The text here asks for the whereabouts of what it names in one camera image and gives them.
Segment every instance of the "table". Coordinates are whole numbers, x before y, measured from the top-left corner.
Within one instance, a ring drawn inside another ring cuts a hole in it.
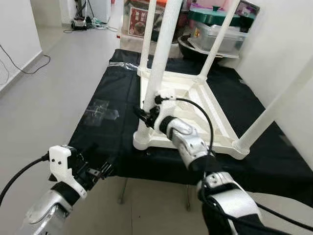
[[[121,49],[117,49],[110,60],[133,65],[139,65],[139,61],[140,53]],[[166,70],[198,74],[202,66],[200,62],[169,58]],[[264,107],[234,69],[214,65],[207,83],[240,137]],[[138,125],[133,106],[139,106],[139,94],[140,80],[136,70],[109,66],[89,105],[95,100],[108,101],[108,108],[117,110],[119,117],[103,119],[100,125],[90,126],[86,125],[84,115],[69,145],[84,149],[92,143],[98,144],[90,164],[97,168],[108,157],[115,159],[118,176],[195,185],[201,174],[187,171],[177,150],[150,147],[139,151],[133,147],[133,133]],[[285,138],[273,123],[244,160],[225,154],[217,154],[217,159],[245,190],[293,198],[312,207],[313,172]]]

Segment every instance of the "baseboard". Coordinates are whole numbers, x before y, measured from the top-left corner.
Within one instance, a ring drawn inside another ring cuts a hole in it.
[[[32,59],[30,59],[21,69],[24,71],[29,70],[31,67],[33,67],[42,57],[43,57],[43,51],[39,51],[37,55],[35,55]],[[0,88],[0,98],[15,84],[17,83],[22,77],[25,75],[21,71],[17,71],[12,77],[9,78],[7,83],[4,85],[4,87]]]

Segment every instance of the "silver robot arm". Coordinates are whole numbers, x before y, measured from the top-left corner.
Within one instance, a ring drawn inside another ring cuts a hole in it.
[[[164,133],[172,141],[188,170],[208,173],[204,180],[199,181],[197,189],[198,197],[203,202],[202,213],[210,235],[255,234],[255,231],[247,232],[246,227],[240,227],[214,212],[218,210],[235,218],[245,218],[263,227],[261,213],[254,200],[228,172],[222,170],[215,156],[208,152],[197,130],[171,116],[175,107],[174,100],[171,96],[162,102],[157,96],[156,106],[149,113],[141,109],[135,109],[135,113],[148,127]]]
[[[73,205],[79,198],[85,199],[87,190],[91,190],[100,178],[113,173],[113,165],[109,162],[93,169],[83,154],[69,146],[51,147],[49,164],[50,180],[57,183],[28,210],[16,235],[62,235]]]

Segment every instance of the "wire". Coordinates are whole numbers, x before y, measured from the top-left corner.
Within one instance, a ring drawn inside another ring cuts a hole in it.
[[[72,29],[65,29],[65,30],[63,30],[63,32],[64,33],[72,33],[74,30],[72,30]]]
[[[227,218],[227,219],[230,219],[232,220],[233,222],[236,222],[236,223],[239,223],[239,224],[242,224],[242,225],[245,225],[245,226],[248,226],[248,227],[251,227],[251,228],[255,228],[255,229],[258,229],[258,230],[261,230],[261,231],[265,231],[265,232],[270,232],[270,233],[275,233],[275,234],[280,234],[280,235],[290,235],[288,233],[285,233],[285,232],[282,232],[282,231],[279,231],[279,230],[276,230],[276,229],[272,229],[272,228],[269,228],[269,227],[261,227],[260,225],[257,225],[255,223],[251,223],[251,222],[248,222],[247,220],[244,220],[244,219],[240,219],[240,218],[236,218],[236,217],[233,217],[229,214],[226,214],[220,210],[218,210],[216,207],[212,206],[206,199],[205,195],[204,195],[204,186],[205,186],[205,181],[202,180],[202,187],[201,187],[201,196],[202,196],[202,199],[204,201],[204,203],[215,213],[221,215],[222,217],[224,218]]]
[[[86,1],[88,1],[88,4],[89,4],[89,6],[90,6],[90,10],[91,10],[91,13],[92,13],[92,17],[94,17],[94,14],[93,14],[93,10],[92,10],[92,7],[91,7],[91,4],[90,4],[90,1],[89,1],[89,0],[86,0]]]
[[[279,218],[281,218],[281,219],[283,219],[283,220],[285,220],[285,221],[288,221],[288,222],[291,223],[291,224],[294,224],[294,225],[299,226],[299,227],[301,227],[301,228],[303,228],[303,229],[307,229],[307,230],[313,232],[313,227],[311,227],[311,226],[309,226],[309,225],[306,225],[306,224],[300,223],[300,222],[298,222],[298,221],[295,221],[295,220],[293,220],[293,219],[290,219],[290,218],[288,218],[288,217],[286,217],[286,216],[284,216],[284,215],[282,215],[282,214],[280,214],[280,213],[278,213],[278,212],[276,212],[276,211],[273,211],[272,209],[267,208],[267,207],[265,207],[265,206],[263,206],[263,205],[261,205],[261,204],[259,204],[259,203],[257,203],[257,202],[256,202],[256,205],[257,205],[259,208],[261,208],[261,209],[263,209],[263,210],[265,210],[265,211],[267,211],[267,212],[269,212],[269,213],[271,213],[271,214],[273,214],[273,215],[276,215],[277,217],[279,217]]]
[[[161,99],[162,101],[163,100],[170,100],[170,98],[162,98]],[[208,154],[210,154],[212,152],[212,147],[213,147],[213,136],[214,136],[214,129],[213,129],[213,125],[212,125],[212,122],[208,116],[208,114],[206,113],[206,111],[197,103],[189,100],[189,99],[184,99],[184,98],[176,98],[176,100],[179,100],[179,101],[184,101],[184,102],[187,102],[187,103],[190,103],[194,106],[196,106],[202,113],[203,115],[205,116],[206,120],[208,121],[209,123],[209,126],[210,126],[210,144],[209,144],[209,150],[208,150]]]
[[[86,6],[86,2],[81,6],[81,8],[79,8],[79,10],[77,10],[76,14],[75,14],[75,17],[78,17],[79,16],[79,13],[85,8]]]
[[[98,30],[110,30],[112,32],[117,33],[117,28],[108,26],[107,24],[102,23],[100,20],[98,20],[96,17],[92,18],[91,24],[93,28]]]
[[[161,100],[162,100],[162,101],[163,101],[163,100],[170,100],[170,98],[162,98]],[[180,101],[184,101],[184,102],[190,103],[190,104],[196,106],[196,107],[204,114],[205,118],[207,119],[207,121],[208,121],[208,123],[209,123],[209,126],[210,126],[210,133],[211,133],[210,145],[209,145],[209,150],[208,150],[208,152],[209,152],[209,153],[212,152],[214,129],[213,129],[212,122],[211,122],[211,120],[210,120],[208,114],[206,113],[206,111],[205,111],[200,105],[198,105],[197,103],[195,103],[195,102],[193,102],[193,101],[191,101],[191,100],[189,100],[189,99],[176,98],[176,100],[180,100]],[[243,225],[246,225],[246,226],[249,226],[249,227],[258,229],[258,230],[262,230],[262,231],[266,231],[266,232],[272,232],[272,233],[276,233],[276,234],[283,234],[283,235],[287,235],[287,234],[288,234],[288,233],[285,233],[285,232],[282,232],[282,231],[279,231],[279,230],[276,230],[276,229],[272,229],[272,228],[269,228],[269,227],[261,227],[261,226],[259,226],[259,225],[257,225],[257,224],[250,223],[250,222],[248,222],[248,221],[246,221],[246,220],[233,217],[233,216],[231,216],[231,215],[229,215],[229,214],[225,214],[224,212],[221,212],[221,211],[219,211],[218,209],[216,209],[215,207],[213,207],[210,203],[208,203],[208,201],[207,201],[207,199],[206,199],[206,197],[205,197],[205,195],[204,195],[204,185],[206,184],[205,178],[206,178],[206,173],[204,173],[204,175],[203,175],[203,180],[202,180],[202,188],[201,188],[202,198],[203,198],[204,202],[206,203],[206,205],[207,205],[208,207],[210,207],[212,210],[214,210],[214,212],[219,213],[221,216],[223,216],[223,217],[225,217],[225,218],[227,218],[227,219],[230,219],[230,220],[232,220],[232,221],[234,221],[234,222],[237,222],[237,223],[240,223],[240,224],[243,224]],[[279,217],[279,218],[281,218],[281,219],[284,219],[284,220],[286,220],[286,221],[288,221],[288,222],[290,222],[290,223],[292,223],[292,224],[294,224],[294,225],[297,225],[297,226],[299,226],[299,227],[301,227],[301,228],[304,228],[304,229],[307,229],[307,230],[313,232],[313,227],[310,227],[310,226],[308,226],[308,225],[306,225],[306,224],[302,224],[302,223],[300,223],[300,222],[298,222],[298,221],[295,221],[295,220],[293,220],[293,219],[290,219],[290,218],[288,218],[288,217],[286,217],[286,216],[284,216],[284,215],[281,215],[281,214],[279,214],[279,213],[277,213],[277,212],[275,212],[275,211],[273,211],[273,210],[271,210],[271,209],[269,209],[269,208],[267,208],[267,207],[265,207],[265,206],[263,206],[263,205],[261,205],[261,204],[259,204],[259,203],[256,203],[256,204],[257,204],[258,207],[264,209],[265,211],[267,211],[267,212],[269,212],[269,213],[272,213],[272,214],[276,215],[277,217]]]
[[[39,68],[37,68],[34,72],[25,72],[24,70],[20,69],[12,60],[11,56],[6,52],[6,50],[2,47],[2,45],[0,44],[0,48],[3,50],[3,52],[7,55],[7,57],[9,57],[10,61],[12,62],[12,64],[14,65],[14,67],[16,67],[19,71],[25,73],[25,74],[35,74],[39,69],[43,68],[44,66],[46,66],[47,64],[50,63],[51,57],[48,55],[44,55],[45,57],[48,58],[48,61],[44,64],[41,65]]]
[[[0,83],[0,85],[4,85],[4,84],[6,84],[6,83],[8,82],[8,80],[9,80],[10,72],[9,72],[8,68],[5,66],[4,62],[3,62],[1,59],[0,59],[0,62],[2,63],[2,65],[3,65],[4,69],[6,70],[6,72],[8,73],[5,82]]]
[[[6,186],[4,187],[4,189],[2,190],[1,194],[0,194],[0,207],[3,201],[3,198],[5,196],[5,194],[8,192],[9,188],[12,186],[12,184],[16,181],[17,178],[20,177],[20,175],[22,175],[25,171],[27,171],[28,169],[30,169],[33,165],[39,163],[39,162],[44,162],[44,161],[48,161],[49,160],[49,154],[45,154],[42,157],[40,157],[39,159],[31,162],[30,164],[28,164],[27,166],[25,166],[23,169],[21,169],[18,173],[16,173],[12,179],[6,184]]]

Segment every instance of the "gray floor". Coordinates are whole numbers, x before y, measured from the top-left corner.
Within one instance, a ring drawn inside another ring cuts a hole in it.
[[[61,27],[37,26],[37,33],[44,53],[48,53],[63,37]]]
[[[122,0],[113,9],[117,27]],[[68,143],[94,93],[119,40],[111,31],[64,34],[48,54],[51,63],[35,75],[23,76],[0,98],[0,188],[50,146]],[[12,186],[0,208],[0,234],[13,234],[27,209],[50,186],[47,164],[38,164]],[[65,225],[68,235],[203,235],[207,234],[200,203],[191,190],[185,209],[185,187],[130,179],[125,204],[117,203],[123,179],[99,182],[74,207]],[[313,212],[294,200],[254,194],[259,202],[294,219],[312,223]],[[294,234],[311,234],[263,212],[268,226]]]

